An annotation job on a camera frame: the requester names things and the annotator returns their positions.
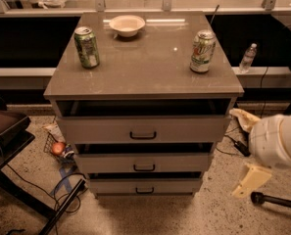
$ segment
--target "drawer cabinet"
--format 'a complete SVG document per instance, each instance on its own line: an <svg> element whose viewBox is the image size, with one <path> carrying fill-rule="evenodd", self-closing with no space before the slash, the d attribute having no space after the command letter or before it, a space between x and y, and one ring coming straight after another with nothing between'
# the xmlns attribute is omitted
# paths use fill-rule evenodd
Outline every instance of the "drawer cabinet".
<svg viewBox="0 0 291 235"><path fill-rule="evenodd" d="M96 197L194 195L242 86L219 43L207 73L189 68L203 13L133 12L146 24L128 39L108 26L119 15L82 15L100 64L84 69L71 40L44 96Z"/></svg>

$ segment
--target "can label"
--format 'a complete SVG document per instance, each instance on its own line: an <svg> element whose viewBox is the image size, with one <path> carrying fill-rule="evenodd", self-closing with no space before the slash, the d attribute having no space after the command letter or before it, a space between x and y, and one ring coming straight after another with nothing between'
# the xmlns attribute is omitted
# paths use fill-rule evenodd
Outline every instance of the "can label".
<svg viewBox="0 0 291 235"><path fill-rule="evenodd" d="M78 27L74 32L74 42L78 57L84 68L91 69L99 65L96 37L90 27Z"/></svg>
<svg viewBox="0 0 291 235"><path fill-rule="evenodd" d="M190 68L196 72L208 71L215 47L216 38L212 31L198 31L194 38Z"/></svg>

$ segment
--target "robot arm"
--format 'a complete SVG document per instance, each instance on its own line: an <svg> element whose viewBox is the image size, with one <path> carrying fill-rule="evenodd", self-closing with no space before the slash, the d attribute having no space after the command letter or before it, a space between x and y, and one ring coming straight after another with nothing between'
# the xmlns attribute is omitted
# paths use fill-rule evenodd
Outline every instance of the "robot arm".
<svg viewBox="0 0 291 235"><path fill-rule="evenodd" d="M249 150L263 166L291 168L291 116L276 115L258 121L249 135Z"/></svg>
<svg viewBox="0 0 291 235"><path fill-rule="evenodd" d="M257 120L244 111L233 109L231 113L239 118L241 126L250 126L249 151L259 163L243 167L241 180L232 192L234 197L243 198L265 184L273 168L291 168L291 116L276 115Z"/></svg>

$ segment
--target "white bowl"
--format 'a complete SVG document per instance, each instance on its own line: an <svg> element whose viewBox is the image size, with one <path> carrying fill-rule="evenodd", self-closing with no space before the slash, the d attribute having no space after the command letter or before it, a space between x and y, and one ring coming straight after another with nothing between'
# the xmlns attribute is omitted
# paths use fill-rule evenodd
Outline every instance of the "white bowl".
<svg viewBox="0 0 291 235"><path fill-rule="evenodd" d="M124 37L136 35L144 25L145 21L142 18L133 15L118 16L109 22L110 28Z"/></svg>

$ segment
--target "black chair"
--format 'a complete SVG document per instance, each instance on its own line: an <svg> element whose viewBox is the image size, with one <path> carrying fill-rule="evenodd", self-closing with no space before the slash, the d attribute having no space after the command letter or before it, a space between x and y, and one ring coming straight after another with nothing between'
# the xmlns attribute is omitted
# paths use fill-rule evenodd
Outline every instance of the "black chair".
<svg viewBox="0 0 291 235"><path fill-rule="evenodd" d="M35 139L34 135L26 131L29 123L28 116L8 111L6 103L0 98L0 187L46 217L48 222L39 234L48 234L77 193L84 189L85 181L79 179L59 208L54 210L17 186L1 171L3 166Z"/></svg>

